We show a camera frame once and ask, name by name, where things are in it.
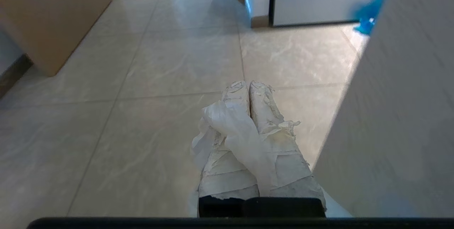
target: baseboard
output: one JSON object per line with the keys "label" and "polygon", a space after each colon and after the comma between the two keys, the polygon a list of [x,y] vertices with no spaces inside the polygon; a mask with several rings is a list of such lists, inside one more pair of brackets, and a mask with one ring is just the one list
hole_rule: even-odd
{"label": "baseboard", "polygon": [[256,16],[251,18],[251,28],[268,27],[269,25],[270,19],[268,15]]}
{"label": "baseboard", "polygon": [[23,54],[0,75],[0,98],[2,98],[13,85],[27,72],[33,65],[27,55]]}

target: blue object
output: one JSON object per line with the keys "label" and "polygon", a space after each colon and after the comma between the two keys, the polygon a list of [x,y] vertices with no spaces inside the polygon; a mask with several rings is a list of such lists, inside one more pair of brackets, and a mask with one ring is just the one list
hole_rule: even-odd
{"label": "blue object", "polygon": [[360,25],[354,29],[362,34],[370,35],[382,4],[383,0],[372,0],[363,6],[356,14],[360,19]]}

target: tiled floor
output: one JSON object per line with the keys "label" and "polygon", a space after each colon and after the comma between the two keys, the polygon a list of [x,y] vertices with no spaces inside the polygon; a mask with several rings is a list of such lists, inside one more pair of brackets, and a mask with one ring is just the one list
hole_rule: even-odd
{"label": "tiled floor", "polygon": [[244,17],[237,0],[115,0],[57,76],[29,70],[0,100],[0,227],[186,216],[200,109],[237,80],[276,89],[313,164],[362,38],[351,24],[251,30]]}

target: marble-pattern tile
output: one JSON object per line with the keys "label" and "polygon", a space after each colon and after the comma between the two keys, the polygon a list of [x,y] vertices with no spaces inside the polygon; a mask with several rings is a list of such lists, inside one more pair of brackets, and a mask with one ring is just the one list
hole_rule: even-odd
{"label": "marble-pattern tile", "polygon": [[190,155],[201,108],[217,94],[119,101],[70,216],[188,216],[200,181]]}
{"label": "marble-pattern tile", "polygon": [[285,120],[295,126],[298,147],[312,169],[342,99],[345,85],[276,90],[274,100]]}
{"label": "marble-pattern tile", "polygon": [[54,77],[32,67],[0,100],[0,107],[113,100],[141,35],[87,37]]}
{"label": "marble-pattern tile", "polygon": [[342,24],[340,28],[342,32],[344,32],[345,36],[347,36],[348,40],[355,47],[358,56],[361,57],[363,51],[369,41],[369,36],[363,35],[355,30],[354,27],[358,26],[359,23],[349,23],[349,24]]}
{"label": "marble-pattern tile", "polygon": [[234,0],[159,0],[148,31],[236,25]]}
{"label": "marble-pattern tile", "polygon": [[113,0],[89,36],[143,33],[159,0]]}
{"label": "marble-pattern tile", "polygon": [[0,224],[66,216],[113,102],[0,109]]}
{"label": "marble-pattern tile", "polygon": [[148,33],[120,98],[222,91],[242,80],[237,27]]}
{"label": "marble-pattern tile", "polygon": [[356,52],[339,27],[240,27],[244,73],[278,87],[343,83]]}

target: torn paper wrapping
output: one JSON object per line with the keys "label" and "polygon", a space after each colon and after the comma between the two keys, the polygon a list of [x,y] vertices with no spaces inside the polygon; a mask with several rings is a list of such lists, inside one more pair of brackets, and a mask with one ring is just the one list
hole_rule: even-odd
{"label": "torn paper wrapping", "polygon": [[244,81],[234,82],[223,92],[222,101],[203,109],[200,134],[194,138],[192,145],[196,165],[202,171],[199,197],[211,195],[220,199],[246,200],[259,196],[256,178],[226,147],[226,142],[227,145],[234,143],[234,146],[242,144],[243,140],[232,138],[232,135],[238,131],[236,126],[248,125],[244,122],[248,119],[258,141],[257,130],[250,119],[249,92]]}
{"label": "torn paper wrapping", "polygon": [[276,177],[271,176],[270,196],[318,198],[326,207],[323,190],[295,142],[293,127],[300,122],[284,121],[269,86],[252,81],[249,95],[251,117],[263,144],[271,145],[275,161]]}

